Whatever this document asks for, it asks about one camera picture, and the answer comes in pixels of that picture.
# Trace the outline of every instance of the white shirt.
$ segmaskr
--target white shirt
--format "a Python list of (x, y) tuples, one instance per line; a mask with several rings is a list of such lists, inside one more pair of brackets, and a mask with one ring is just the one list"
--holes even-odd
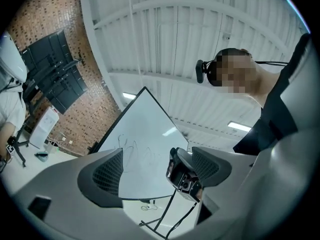
[(3, 91), (0, 93), (0, 129), (5, 123), (11, 123), (15, 126), (13, 135), (16, 136), (24, 124), (25, 116), (26, 105), (20, 99), (19, 92)]

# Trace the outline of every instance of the brown brick wall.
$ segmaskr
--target brown brick wall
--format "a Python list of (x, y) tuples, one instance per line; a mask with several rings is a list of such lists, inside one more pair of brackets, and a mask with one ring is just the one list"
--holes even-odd
[[(104, 136), (120, 111), (109, 90), (102, 86), (102, 76), (86, 35), (80, 0), (26, 0), (7, 28), (21, 50), (61, 29), (72, 56), (77, 58), (80, 52), (84, 59), (85, 65), (80, 63), (77, 68), (88, 90), (64, 115), (59, 114), (60, 119), (50, 136), (63, 132), (66, 141), (61, 146), (85, 155), (87, 147)], [(47, 100), (43, 102), (36, 112), (37, 119), (49, 105)]]

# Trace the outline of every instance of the small whiteboard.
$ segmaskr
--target small whiteboard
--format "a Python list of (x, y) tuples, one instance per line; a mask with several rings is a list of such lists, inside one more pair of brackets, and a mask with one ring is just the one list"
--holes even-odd
[(188, 141), (144, 87), (107, 131), (95, 152), (123, 149), (119, 197), (125, 200), (171, 196), (166, 178), (171, 148), (187, 150)]

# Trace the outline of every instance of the ceiling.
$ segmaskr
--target ceiling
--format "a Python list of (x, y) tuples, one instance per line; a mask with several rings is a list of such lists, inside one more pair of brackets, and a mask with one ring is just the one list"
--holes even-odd
[[(288, 62), (307, 30), (286, 0), (81, 0), (89, 43), (121, 110), (146, 86), (193, 146), (224, 151), (253, 126), (261, 108), (249, 98), (197, 83), (197, 60), (225, 48), (256, 61)], [(266, 66), (271, 72), (281, 67)]]

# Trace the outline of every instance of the black mesh panel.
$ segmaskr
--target black mesh panel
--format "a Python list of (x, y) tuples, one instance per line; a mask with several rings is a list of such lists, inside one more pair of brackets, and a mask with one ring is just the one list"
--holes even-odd
[(117, 154), (94, 170), (93, 181), (100, 189), (118, 196), (122, 173), (123, 156)]
[(192, 150), (192, 162), (194, 171), (196, 172), (200, 182), (210, 178), (219, 171), (219, 165), (199, 152)]

